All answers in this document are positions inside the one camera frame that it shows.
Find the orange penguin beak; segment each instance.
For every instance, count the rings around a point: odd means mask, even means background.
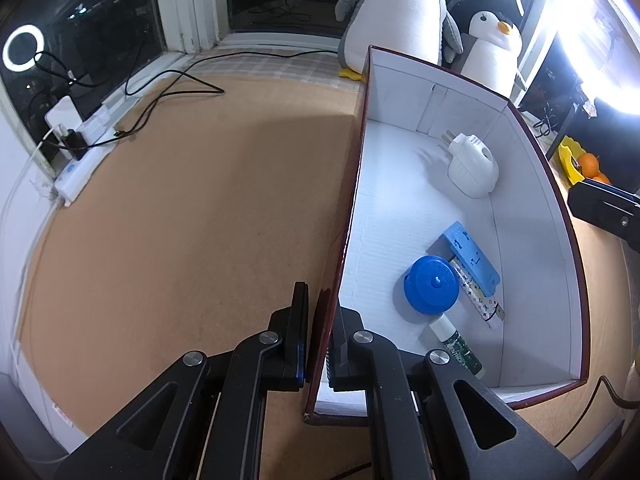
[[[498,30],[503,34],[511,34],[511,25],[507,22],[498,23]]]

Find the black electronic device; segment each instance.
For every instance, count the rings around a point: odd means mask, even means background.
[[[269,390],[303,386],[308,287],[233,351],[181,356],[69,455],[56,480],[254,480]],[[328,359],[336,391],[364,390],[374,478],[577,478],[564,455],[448,353],[399,351],[339,308]]]
[[[626,240],[640,252],[640,197],[586,178],[569,189],[572,215]]]
[[[82,134],[75,130],[67,130],[66,136],[62,137],[62,143],[68,147],[69,153],[73,155],[75,160],[83,158],[86,150],[88,149],[87,143]]]

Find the white power adapter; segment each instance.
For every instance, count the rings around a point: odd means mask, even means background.
[[[482,198],[492,192],[498,182],[498,163],[484,142],[475,135],[454,136],[449,130],[442,139],[453,155],[449,178],[460,191],[471,198]]]

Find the orange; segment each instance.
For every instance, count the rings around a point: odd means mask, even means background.
[[[599,173],[596,176],[593,177],[594,180],[597,180],[598,182],[601,182],[603,184],[609,184],[611,186],[611,183],[609,181],[609,179],[607,178],[607,175],[605,175],[604,173]]]
[[[582,175],[587,178],[594,178],[600,173],[598,159],[593,153],[583,153],[578,157],[578,164],[582,168]]]

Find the black cable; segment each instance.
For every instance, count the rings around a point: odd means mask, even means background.
[[[554,447],[560,446],[560,444],[562,444],[569,437],[569,435],[571,435],[574,432],[575,428],[578,427],[578,424],[580,424],[581,420],[583,420],[584,416],[589,411],[589,408],[593,403],[593,399],[596,398],[596,394],[598,393],[598,388],[602,383],[604,383],[604,385],[607,387],[609,396],[611,397],[611,400],[613,400],[613,402],[616,404],[617,407],[622,408],[623,410],[637,410],[638,408],[640,408],[640,400],[623,399],[613,389],[613,386],[611,385],[611,382],[609,381],[609,379],[607,379],[606,376],[601,375],[598,378],[598,383],[596,384],[596,387],[593,389],[593,393],[591,394],[591,399],[589,399],[589,402],[587,402],[586,408],[582,411],[582,414],[578,417],[578,420],[575,421],[575,424],[572,426],[572,428],[569,431],[567,431],[566,435],[562,437]]]
[[[537,129],[539,131],[539,135],[535,135],[536,139],[540,137],[546,137],[551,133],[552,130],[558,127],[559,121],[558,117],[554,113],[553,108],[549,105],[548,102],[545,103],[543,107],[544,116],[540,119],[536,124],[533,125],[533,129]]]
[[[133,94],[136,94],[137,92],[140,92],[140,90],[142,90],[142,88],[138,88],[138,90],[136,90],[135,92],[132,92],[131,94],[129,93],[129,81],[131,81],[131,78],[133,77],[133,73],[136,71],[136,65],[138,64],[138,61],[140,60],[140,55],[142,54],[142,49],[145,46],[145,40],[142,40],[140,42],[140,46],[138,47],[138,53],[136,54],[136,59],[133,60],[133,65],[131,65],[131,70],[129,70],[129,75],[127,75],[127,79],[124,82],[124,95],[126,96],[131,96]]]
[[[329,480],[342,480],[343,478],[347,478],[347,476],[351,476],[353,474],[356,474],[359,471],[362,471],[363,469],[366,469],[367,467],[371,467],[371,462],[366,462],[364,464],[360,464],[357,465],[356,467],[352,467],[351,469],[347,470],[347,471],[343,471],[340,474],[337,474],[334,477],[331,477]]]
[[[47,68],[45,66],[42,66],[36,60],[36,56],[38,54],[44,54],[45,56],[48,56],[51,59],[53,59],[56,63],[58,63],[65,70],[65,73],[61,74],[60,72],[56,72],[55,70],[50,70],[49,68]],[[71,78],[71,77],[68,76],[69,69],[66,67],[66,65],[60,60],[60,58],[58,56],[56,56],[55,54],[50,53],[48,50],[41,50],[39,52],[36,52],[33,55],[33,62],[35,63],[36,67],[39,70],[42,70],[43,72],[45,72],[45,73],[47,73],[49,75],[53,75],[53,76],[59,77],[60,79],[64,79],[67,83],[69,83],[69,85],[77,85],[77,86],[81,86],[83,88],[98,88],[98,87],[108,83],[111,80],[111,78],[109,78],[109,79],[105,79],[101,83],[83,83],[81,81],[78,81],[78,79]]]
[[[289,3],[289,0],[284,0],[284,8],[282,7],[271,7],[269,9],[257,9],[251,10],[249,9],[249,14],[271,14],[268,18],[261,20],[260,22],[254,22],[255,25],[265,25],[267,23],[271,23],[273,27],[284,27],[284,28],[298,28],[300,30],[304,30],[304,27],[300,25],[296,25],[295,23],[273,23],[274,20],[280,20],[281,18],[291,17],[298,23],[309,23],[311,22],[311,15],[306,12],[294,12],[295,6],[292,6]]]
[[[27,104],[27,130],[29,131],[31,131],[31,107],[33,106],[34,101],[44,94],[46,94],[46,92],[44,90],[40,90],[31,96],[31,99],[29,99],[29,103]]]
[[[160,94],[158,94],[155,98],[153,98],[145,107],[144,110],[142,110],[142,112],[140,113],[139,117],[137,118],[136,122],[133,124],[132,127],[130,127],[129,130],[120,130],[116,132],[116,136],[113,139],[109,139],[109,140],[104,140],[102,142],[96,142],[94,144],[89,144],[87,146],[87,148],[96,148],[98,146],[104,146],[105,144],[110,144],[111,142],[118,142],[119,140],[122,139],[126,139],[127,137],[133,136],[136,133],[138,133],[140,130],[142,130],[142,128],[144,128],[146,126],[146,124],[148,123],[150,117],[151,117],[151,113],[153,112],[153,110],[156,108],[156,106],[158,105],[158,103],[160,102],[161,99],[163,99],[164,97],[169,97],[172,95],[193,95],[193,94],[208,94],[208,95],[217,95],[217,94],[223,94],[225,93],[224,89],[212,85],[211,83],[207,83],[206,81],[203,81],[202,79],[199,79],[195,76],[192,76],[190,74],[188,74],[187,72],[189,70],[191,70],[194,66],[198,65],[199,63],[203,63],[205,61],[210,61],[213,59],[221,59],[223,57],[231,57],[231,56],[240,56],[240,55],[252,55],[252,56],[267,56],[267,57],[277,57],[277,58],[284,58],[284,59],[290,59],[292,57],[297,57],[297,56],[306,56],[307,54],[337,54],[337,52],[335,50],[306,50],[304,52],[296,52],[295,54],[276,54],[273,52],[256,52],[253,50],[241,50],[240,52],[230,52],[228,54],[219,54],[217,56],[208,56],[208,57],[204,57],[202,59],[197,59],[196,61],[192,62],[186,69],[184,70],[174,70],[174,69],[167,69],[167,70],[163,70],[162,72],[159,72],[158,74],[156,74],[155,76],[153,76],[153,78],[151,78],[151,80],[149,80],[148,82],[146,82],[145,84],[143,84],[140,88],[138,88],[137,90],[133,91],[133,92],[129,92],[128,91],[128,86],[129,86],[129,80],[132,77],[132,72],[129,73],[129,76],[127,77],[127,80],[125,82],[125,92],[127,94],[127,96],[132,96],[137,94],[138,92],[140,92],[142,89],[146,88],[146,86],[149,85],[149,83],[151,83],[152,81],[154,81],[155,79],[157,79],[158,77],[160,77],[163,74],[167,74],[167,73],[177,73],[178,77],[175,78],[166,88],[164,88],[164,90],[162,90],[160,92]],[[187,76],[190,79],[193,79],[209,88],[211,88],[211,90],[180,90],[180,91],[173,91],[173,92],[169,92],[169,89],[174,86],[182,76]],[[62,146],[56,142],[51,142],[50,140],[45,140],[44,141],[45,144],[49,144],[51,146],[54,146],[60,150],[72,150],[72,148],[69,148],[67,146]]]

